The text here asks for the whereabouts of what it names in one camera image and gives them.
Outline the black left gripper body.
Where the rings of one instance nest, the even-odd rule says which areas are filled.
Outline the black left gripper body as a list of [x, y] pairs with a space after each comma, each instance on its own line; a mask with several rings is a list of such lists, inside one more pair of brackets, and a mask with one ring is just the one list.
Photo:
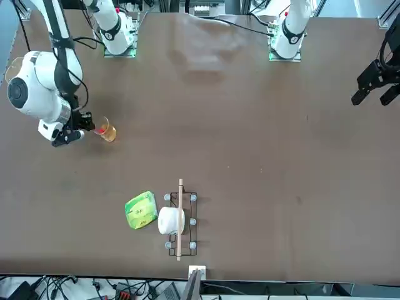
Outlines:
[[[389, 46], [391, 59], [386, 61], [384, 52], [386, 46]], [[379, 50], [379, 62], [381, 65], [382, 83], [398, 83], [399, 82], [399, 21], [394, 21], [387, 30], [384, 40]]]

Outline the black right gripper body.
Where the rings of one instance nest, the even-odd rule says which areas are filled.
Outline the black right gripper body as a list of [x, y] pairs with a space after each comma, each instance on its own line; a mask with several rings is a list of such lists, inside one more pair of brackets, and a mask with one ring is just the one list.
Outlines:
[[80, 107], [71, 107], [69, 104], [63, 104], [61, 109], [62, 133], [70, 133], [78, 130], [81, 118]]

